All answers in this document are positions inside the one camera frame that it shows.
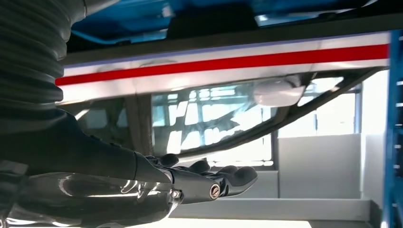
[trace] blue frame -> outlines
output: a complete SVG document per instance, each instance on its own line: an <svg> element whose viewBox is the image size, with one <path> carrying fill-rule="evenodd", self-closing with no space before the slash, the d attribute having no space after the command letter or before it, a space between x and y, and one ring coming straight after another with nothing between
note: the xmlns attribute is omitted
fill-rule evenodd
<svg viewBox="0 0 403 228"><path fill-rule="evenodd" d="M397 153L402 148L399 135L403 133L400 118L400 109L403 85L398 85L403 80L403 30L391 32L390 44L390 72L387 107L387 126L385 140L385 172L383 192L383 214L381 228L394 228L396 225L395 208L398 211L400 221L403 219L403 182L396 175L396 169L400 168L397 162Z"/></svg>

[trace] white panel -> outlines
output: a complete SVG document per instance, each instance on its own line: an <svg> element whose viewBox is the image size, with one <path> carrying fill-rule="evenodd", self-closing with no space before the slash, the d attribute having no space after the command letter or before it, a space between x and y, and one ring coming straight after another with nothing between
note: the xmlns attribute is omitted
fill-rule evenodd
<svg viewBox="0 0 403 228"><path fill-rule="evenodd" d="M361 188L363 196L378 205L383 194L388 74L378 72L363 83Z"/></svg>
<svg viewBox="0 0 403 228"><path fill-rule="evenodd" d="M313 64L311 71L360 69L367 67L388 66L388 64L389 63L387 59L315 63Z"/></svg>
<svg viewBox="0 0 403 228"><path fill-rule="evenodd" d="M231 199L276 199L278 198L278 171L259 171L258 180L243 194Z"/></svg>
<svg viewBox="0 0 403 228"><path fill-rule="evenodd" d="M368 221L362 199L231 199L180 205L172 218Z"/></svg>
<svg viewBox="0 0 403 228"><path fill-rule="evenodd" d="M360 198L360 135L279 139L281 198Z"/></svg>
<svg viewBox="0 0 403 228"><path fill-rule="evenodd" d="M63 85L60 88L63 90L63 102L112 98L136 93L136 87L131 78Z"/></svg>
<svg viewBox="0 0 403 228"><path fill-rule="evenodd" d="M369 46L369 45L388 44L388 43L389 43L389 33L385 32L370 35L360 35L355 37L324 39L321 42L320 48L331 49L331 48L359 47L359 46Z"/></svg>
<svg viewBox="0 0 403 228"><path fill-rule="evenodd" d="M238 220L238 219L193 219L167 218L161 221L135 226L133 228L189 228L195 225L198 228L312 228L308 221L270 221L270 220Z"/></svg>
<svg viewBox="0 0 403 228"><path fill-rule="evenodd" d="M229 83L239 80L250 80L271 76L281 76L298 72L308 72L312 64L287 66L251 67L229 70L197 71L180 74L157 75L135 78L137 92L150 93L157 91L178 90L187 87Z"/></svg>
<svg viewBox="0 0 403 228"><path fill-rule="evenodd" d="M86 74L92 74L92 73L98 73L98 72L131 69L132 68L131 66L132 66L132 62L126 61L126 62L118 62L118 63L111 63L111 64L65 68L64 76L86 75Z"/></svg>
<svg viewBox="0 0 403 228"><path fill-rule="evenodd" d="M258 55L269 55L276 53L287 53L296 51L309 51L317 50L320 47L320 40L318 41L300 41L288 44L267 44L260 47L248 47L248 48L234 48L222 51L210 51L204 53L190 54L190 55L180 55L172 57L164 57L162 59L148 59L148 60L138 60L133 61L133 67L139 67L143 64L150 63L151 61L165 61L169 64L169 61L176 63L187 63L194 61L203 61L211 59L221 59L221 58L232 58L232 57L244 57L244 56L258 56Z"/></svg>

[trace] glass panel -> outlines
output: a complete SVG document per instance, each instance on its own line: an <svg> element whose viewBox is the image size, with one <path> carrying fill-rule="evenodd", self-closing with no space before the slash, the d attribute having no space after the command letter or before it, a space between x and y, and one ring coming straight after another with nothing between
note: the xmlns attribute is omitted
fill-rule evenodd
<svg viewBox="0 0 403 228"><path fill-rule="evenodd" d="M95 135L104 142L134 149L124 98L62 104L58 108L74 115L85 134Z"/></svg>
<svg viewBox="0 0 403 228"><path fill-rule="evenodd" d="M180 153L180 150L218 143L269 120L277 109L254 101L256 82L175 91L175 97L169 93L154 95L166 97L165 100L152 99L152 106L166 106L170 121L170 126L162 127L156 124L157 118L153 118L154 147L165 150L158 151L158 154ZM270 162L264 163L270 159L270 135L208 157L215 166L244 161L271 165Z"/></svg>
<svg viewBox="0 0 403 228"><path fill-rule="evenodd" d="M90 109L81 117L86 122L87 129L101 129L107 124L106 110Z"/></svg>
<svg viewBox="0 0 403 228"><path fill-rule="evenodd" d="M317 109L317 134L353 134L355 94L343 94Z"/></svg>
<svg viewBox="0 0 403 228"><path fill-rule="evenodd" d="M303 106L322 93L334 88L342 77L312 80L298 106ZM355 94L343 94L317 110L279 129L279 137L301 137L354 133Z"/></svg>
<svg viewBox="0 0 403 228"><path fill-rule="evenodd" d="M165 126L165 115L163 106L152 107L153 127Z"/></svg>

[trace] black robotic finger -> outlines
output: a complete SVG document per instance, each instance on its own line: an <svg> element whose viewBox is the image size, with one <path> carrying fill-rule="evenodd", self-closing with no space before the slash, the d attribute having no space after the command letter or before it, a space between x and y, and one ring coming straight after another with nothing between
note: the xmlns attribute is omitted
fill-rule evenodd
<svg viewBox="0 0 403 228"><path fill-rule="evenodd" d="M147 160L154 165L163 166L163 167L172 167L179 162L178 157L173 154L169 153L162 157L156 158L154 156L146 156Z"/></svg>
<svg viewBox="0 0 403 228"><path fill-rule="evenodd" d="M190 167L178 166L178 167L175 167L175 169L185 170L185 171L193 172L193 173L197 173L197 174L204 174L204 173L209 172L211 167L205 160L201 160L201 161L195 162Z"/></svg>
<svg viewBox="0 0 403 228"><path fill-rule="evenodd" d="M210 178L220 184L220 197L226 197L239 195L248 190L258 179L258 174L249 166L240 169L227 166Z"/></svg>
<svg viewBox="0 0 403 228"><path fill-rule="evenodd" d="M234 174L238 171L238 167L234 165L225 166L224 168L220 169L217 173L227 173L227 174Z"/></svg>

